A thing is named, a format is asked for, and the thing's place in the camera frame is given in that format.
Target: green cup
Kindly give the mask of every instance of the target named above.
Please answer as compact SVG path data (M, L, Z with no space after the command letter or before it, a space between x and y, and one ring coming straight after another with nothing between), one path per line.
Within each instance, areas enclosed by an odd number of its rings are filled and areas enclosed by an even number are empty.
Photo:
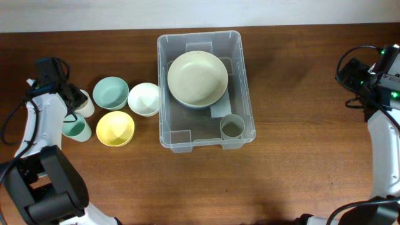
M92 136L92 130L90 129L85 118L83 118L79 114L75 115L77 117L76 121L73 115L68 115L64 118L64 121L73 122L64 122L64 124L62 125L62 134L66 137L74 139L75 141L87 141Z

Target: beige plate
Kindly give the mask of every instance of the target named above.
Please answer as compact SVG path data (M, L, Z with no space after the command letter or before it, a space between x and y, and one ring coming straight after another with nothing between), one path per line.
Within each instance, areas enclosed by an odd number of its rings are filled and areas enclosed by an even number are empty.
M179 56L168 71L168 87L181 103L203 108L217 102L228 86L228 72L216 56L191 51Z

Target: wood grain surface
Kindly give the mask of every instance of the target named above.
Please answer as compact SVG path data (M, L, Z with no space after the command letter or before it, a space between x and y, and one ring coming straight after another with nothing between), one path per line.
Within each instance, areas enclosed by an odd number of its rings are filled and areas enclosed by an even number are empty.
M162 34L226 29L157 29L0 34L0 121L36 78L34 61L56 56L71 66L70 81L93 91L102 78L132 88L156 83L157 38ZM241 149L195 147L173 154L159 142L159 118L123 111L136 123L132 141L107 147L93 135L80 143L62 137L62 150L84 178L90 200L124 224L252 224L292 220L303 213L328 217L337 207L366 200L372 187L371 139L363 112L344 107L352 98L334 80L342 54L353 46L399 41L400 24L234 28L242 35L256 139ZM369 49L353 56L372 65ZM94 131L107 113L87 119ZM23 135L25 109L7 128ZM17 149L0 145L2 162ZM23 224L6 190L1 209Z

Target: clear plastic bin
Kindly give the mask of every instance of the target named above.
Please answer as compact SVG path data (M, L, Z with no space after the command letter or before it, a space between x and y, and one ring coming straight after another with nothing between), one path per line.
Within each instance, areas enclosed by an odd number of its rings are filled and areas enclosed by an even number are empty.
M248 81L244 67L241 36L237 31L167 34L157 40L158 85L160 87L160 142L174 153L191 152L195 146L220 144L223 149L237 149L256 137ZM239 139L223 140L219 130L222 117L213 117L214 106L191 109L179 104L168 89L167 75L172 62L189 51L206 51L217 56L226 66L228 93L232 113L245 123Z

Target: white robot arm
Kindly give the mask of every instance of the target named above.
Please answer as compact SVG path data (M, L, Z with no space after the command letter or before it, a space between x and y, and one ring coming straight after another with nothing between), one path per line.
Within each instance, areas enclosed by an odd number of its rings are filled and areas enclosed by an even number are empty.
M61 63L56 58L36 63L41 77L28 92L24 137L4 172L4 185L27 224L121 224L89 202L82 177L61 152L64 118L86 100L66 84ZM30 184L43 176L51 183L33 189Z
M371 200L376 204L349 204L353 208L340 220L306 215L300 222L306 225L373 225L395 223L399 216L400 202L400 50L397 44L377 49L380 60L370 69L357 59L351 59L337 81L346 89L356 93L362 103L365 119L372 141L373 185ZM340 60L350 53L348 51Z

